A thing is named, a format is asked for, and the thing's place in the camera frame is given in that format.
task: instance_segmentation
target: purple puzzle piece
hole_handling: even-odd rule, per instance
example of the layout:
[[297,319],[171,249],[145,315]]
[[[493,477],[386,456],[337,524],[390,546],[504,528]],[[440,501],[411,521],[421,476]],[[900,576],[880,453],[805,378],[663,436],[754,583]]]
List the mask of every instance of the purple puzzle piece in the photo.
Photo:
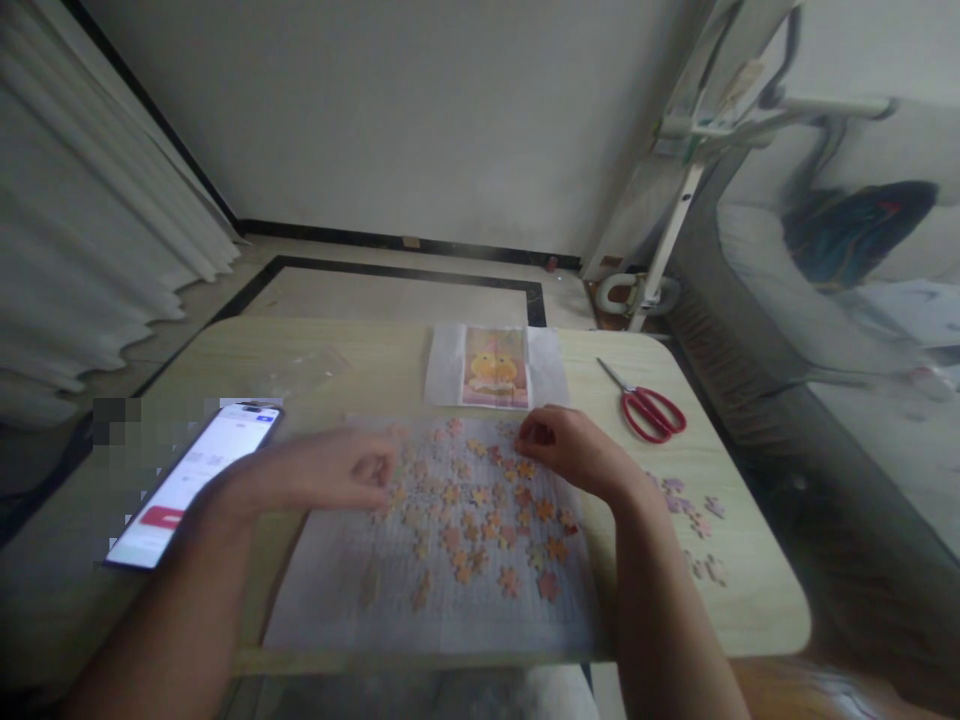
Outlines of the purple puzzle piece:
[[664,497],[667,499],[667,509],[674,515],[678,515],[679,513],[686,513],[689,515],[695,510],[693,503],[686,498],[678,497],[676,495],[664,495]]
[[680,494],[683,492],[683,489],[686,487],[683,480],[679,478],[664,478],[663,479],[663,489],[667,492]]
[[706,505],[704,505],[704,507],[710,512],[712,512],[714,515],[716,515],[718,518],[720,518],[721,520],[723,520],[724,517],[726,517],[727,510],[725,507],[723,507],[723,505],[720,504],[720,500],[718,498],[711,497],[708,495],[707,502],[706,502]]

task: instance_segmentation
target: cartoon duck picture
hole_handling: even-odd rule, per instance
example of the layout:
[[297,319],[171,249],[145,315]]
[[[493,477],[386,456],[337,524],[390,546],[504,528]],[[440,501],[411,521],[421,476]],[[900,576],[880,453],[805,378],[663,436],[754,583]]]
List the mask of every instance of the cartoon duck picture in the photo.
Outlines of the cartoon duck picture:
[[468,384],[476,392],[492,395],[510,395],[517,377],[517,365],[513,358],[497,352],[494,341],[487,343],[470,363],[473,377]]

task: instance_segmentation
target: clear plastic bag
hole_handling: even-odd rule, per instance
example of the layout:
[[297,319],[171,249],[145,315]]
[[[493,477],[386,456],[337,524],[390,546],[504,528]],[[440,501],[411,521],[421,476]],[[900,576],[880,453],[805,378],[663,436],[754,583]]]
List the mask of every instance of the clear plastic bag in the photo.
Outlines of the clear plastic bag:
[[329,346],[305,355],[275,360],[250,373],[250,391],[270,398],[291,398],[317,389],[352,367]]

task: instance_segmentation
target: phone screen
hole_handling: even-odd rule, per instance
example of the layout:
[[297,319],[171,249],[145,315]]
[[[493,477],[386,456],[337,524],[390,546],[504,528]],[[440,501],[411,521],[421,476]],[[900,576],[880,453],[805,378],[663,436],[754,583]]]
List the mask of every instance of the phone screen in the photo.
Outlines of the phone screen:
[[221,409],[140,509],[107,553],[107,561],[154,568],[197,493],[223,468],[266,439],[280,410],[253,405]]

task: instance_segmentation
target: red scissors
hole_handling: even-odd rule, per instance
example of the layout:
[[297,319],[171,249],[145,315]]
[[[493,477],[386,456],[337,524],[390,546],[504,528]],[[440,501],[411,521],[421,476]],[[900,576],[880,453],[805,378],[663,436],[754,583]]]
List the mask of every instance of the red scissors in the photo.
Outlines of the red scissors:
[[[623,378],[614,372],[613,368],[607,365],[603,360],[600,360],[600,358],[597,358],[597,360],[603,366],[603,369],[607,371],[607,374],[612,377],[616,381],[617,385],[623,389],[623,397],[620,400],[620,407],[623,409],[623,416],[627,419],[627,422],[630,423],[630,427],[634,429],[637,435],[642,437],[647,442],[660,445],[661,443],[665,443],[674,435],[682,433],[687,429],[687,418],[682,412],[680,412],[680,408],[667,400],[660,393],[654,392],[649,388],[630,387],[623,381]],[[670,411],[676,422],[671,422],[666,414],[657,406],[654,400],[658,400],[660,405]],[[657,434],[651,435],[644,430],[640,426],[640,423],[634,419],[631,410],[636,410],[637,413],[640,414],[641,418],[653,426],[653,429]]]

